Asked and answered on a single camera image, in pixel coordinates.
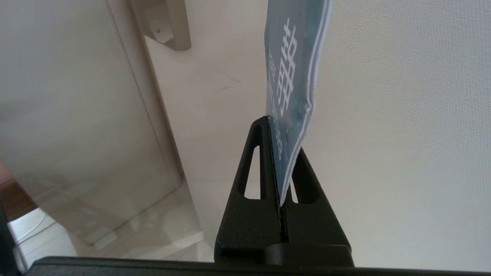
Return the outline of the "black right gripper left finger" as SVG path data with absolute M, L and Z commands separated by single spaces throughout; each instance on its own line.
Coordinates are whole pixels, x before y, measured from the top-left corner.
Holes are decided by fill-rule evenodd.
M 245 197 L 253 152 L 259 149 L 260 199 Z M 214 244 L 216 263 L 277 265 L 275 250 L 282 243 L 277 181 L 269 120 L 250 127 L 219 232 Z

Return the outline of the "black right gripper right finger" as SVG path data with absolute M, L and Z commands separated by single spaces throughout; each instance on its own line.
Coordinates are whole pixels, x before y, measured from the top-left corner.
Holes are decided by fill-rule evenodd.
M 269 264 L 353 268 L 351 245 L 303 150 L 280 207 L 281 242 L 269 246 Z

